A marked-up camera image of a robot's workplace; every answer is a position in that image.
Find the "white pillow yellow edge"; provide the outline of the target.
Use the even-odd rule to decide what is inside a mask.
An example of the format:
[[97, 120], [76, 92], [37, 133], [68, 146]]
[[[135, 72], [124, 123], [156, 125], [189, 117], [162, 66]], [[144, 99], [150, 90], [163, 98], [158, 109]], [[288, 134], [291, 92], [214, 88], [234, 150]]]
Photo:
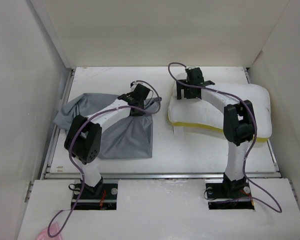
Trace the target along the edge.
[[[252, 102], [257, 125], [257, 141], [264, 143], [271, 137], [271, 100], [269, 92], [264, 87], [248, 83], [217, 82], [211, 88]], [[174, 127], [223, 132], [223, 114], [206, 100], [199, 98], [178, 100], [176, 83], [173, 84], [173, 92], [168, 106], [168, 120]]]

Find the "grey pillowcase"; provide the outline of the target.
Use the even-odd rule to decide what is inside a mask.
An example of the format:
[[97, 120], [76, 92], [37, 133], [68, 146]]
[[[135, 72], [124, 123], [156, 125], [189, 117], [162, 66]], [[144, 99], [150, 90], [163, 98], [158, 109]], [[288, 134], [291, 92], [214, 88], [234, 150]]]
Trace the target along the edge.
[[[77, 115], [90, 116], [112, 104], [115, 94], [83, 93], [61, 107], [53, 122], [69, 131]], [[98, 158], [101, 160], [148, 159], [153, 152], [153, 117], [151, 114], [128, 116], [101, 135]]]

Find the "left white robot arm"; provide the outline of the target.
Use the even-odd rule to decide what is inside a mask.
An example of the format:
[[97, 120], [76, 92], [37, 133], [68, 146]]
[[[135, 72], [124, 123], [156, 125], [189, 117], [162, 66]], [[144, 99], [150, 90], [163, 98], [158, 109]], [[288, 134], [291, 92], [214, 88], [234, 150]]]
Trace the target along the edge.
[[67, 133], [64, 148], [81, 174], [83, 192], [102, 193], [103, 177], [97, 159], [148, 159], [153, 155], [153, 114], [161, 99], [153, 89], [133, 83], [121, 95], [84, 93], [62, 107], [55, 123]]

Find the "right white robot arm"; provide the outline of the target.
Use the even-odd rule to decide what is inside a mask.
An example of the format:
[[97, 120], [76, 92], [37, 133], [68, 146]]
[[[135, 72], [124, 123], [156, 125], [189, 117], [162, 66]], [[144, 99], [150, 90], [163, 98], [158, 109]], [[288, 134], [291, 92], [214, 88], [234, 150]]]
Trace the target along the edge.
[[253, 104], [233, 93], [211, 88], [215, 83], [204, 80], [199, 67], [185, 68], [186, 79], [176, 80], [177, 99], [199, 98], [223, 114], [223, 134], [228, 141], [228, 160], [222, 183], [208, 185], [221, 198], [231, 198], [248, 185], [245, 175], [248, 147], [256, 142], [257, 124]]

